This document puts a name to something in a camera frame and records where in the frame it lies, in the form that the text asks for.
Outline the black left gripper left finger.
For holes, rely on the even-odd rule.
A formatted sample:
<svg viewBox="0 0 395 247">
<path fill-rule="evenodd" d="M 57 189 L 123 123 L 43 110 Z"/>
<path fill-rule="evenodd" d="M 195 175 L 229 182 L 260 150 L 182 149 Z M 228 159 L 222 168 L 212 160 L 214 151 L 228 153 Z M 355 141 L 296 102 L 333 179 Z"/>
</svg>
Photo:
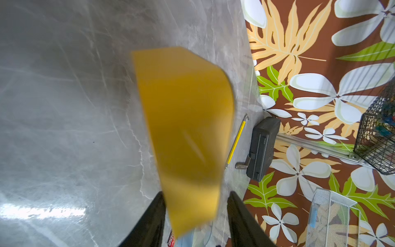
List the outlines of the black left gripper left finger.
<svg viewBox="0 0 395 247">
<path fill-rule="evenodd" d="M 160 191 L 119 247 L 160 247 L 165 217 L 166 204 L 163 192 Z"/>
</svg>

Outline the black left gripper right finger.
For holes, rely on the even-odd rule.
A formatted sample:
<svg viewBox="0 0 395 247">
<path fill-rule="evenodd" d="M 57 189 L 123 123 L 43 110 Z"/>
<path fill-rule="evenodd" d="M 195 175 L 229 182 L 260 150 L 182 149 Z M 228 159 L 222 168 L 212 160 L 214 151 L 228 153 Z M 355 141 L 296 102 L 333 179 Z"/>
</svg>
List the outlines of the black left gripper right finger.
<svg viewBox="0 0 395 247">
<path fill-rule="evenodd" d="M 276 247 L 235 191 L 227 199 L 227 213 L 233 247 Z"/>
</svg>

